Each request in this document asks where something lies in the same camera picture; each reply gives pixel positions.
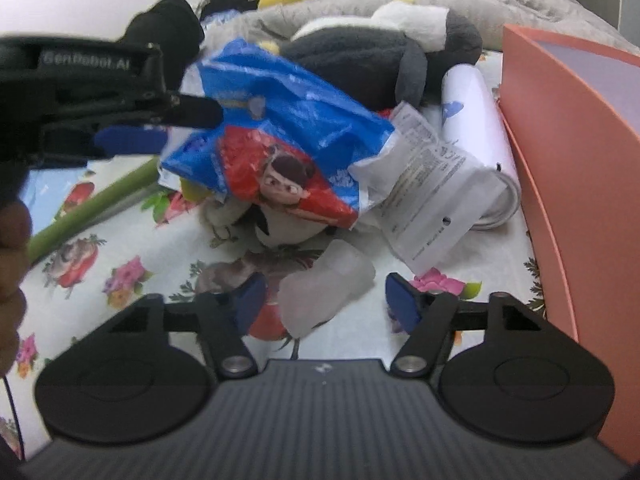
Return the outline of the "person's left hand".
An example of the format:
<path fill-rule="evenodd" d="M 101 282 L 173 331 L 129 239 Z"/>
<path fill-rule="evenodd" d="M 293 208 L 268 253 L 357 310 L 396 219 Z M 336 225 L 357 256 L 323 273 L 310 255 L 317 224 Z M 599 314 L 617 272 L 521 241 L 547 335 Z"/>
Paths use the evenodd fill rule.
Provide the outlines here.
<path fill-rule="evenodd" d="M 4 377 L 13 366 L 20 346 L 18 330 L 24 320 L 26 300 L 21 284 L 29 267 L 27 245 L 32 218 L 21 200 L 1 209 L 0 261 L 0 370 Z"/>

